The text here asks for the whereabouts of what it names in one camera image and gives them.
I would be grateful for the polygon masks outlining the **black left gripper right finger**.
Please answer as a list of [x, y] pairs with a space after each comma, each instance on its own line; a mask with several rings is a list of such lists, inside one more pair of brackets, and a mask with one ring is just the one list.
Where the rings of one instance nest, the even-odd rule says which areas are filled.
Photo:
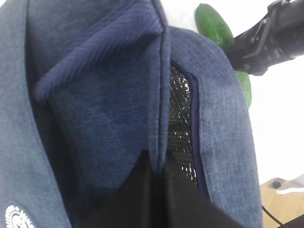
[[167, 228], [241, 228], [214, 206], [182, 172], [178, 164], [164, 170]]

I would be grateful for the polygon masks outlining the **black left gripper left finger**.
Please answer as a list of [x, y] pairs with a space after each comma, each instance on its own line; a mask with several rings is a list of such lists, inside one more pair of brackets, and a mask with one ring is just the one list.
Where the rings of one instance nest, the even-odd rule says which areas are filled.
[[81, 221], [79, 228], [155, 228], [155, 176], [142, 151], [122, 186]]

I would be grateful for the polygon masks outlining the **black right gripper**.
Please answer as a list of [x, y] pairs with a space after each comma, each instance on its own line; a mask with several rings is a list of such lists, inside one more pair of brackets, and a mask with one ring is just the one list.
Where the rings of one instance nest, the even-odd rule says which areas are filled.
[[304, 2], [276, 0], [267, 10], [225, 50], [235, 70], [262, 76], [269, 67], [304, 54]]

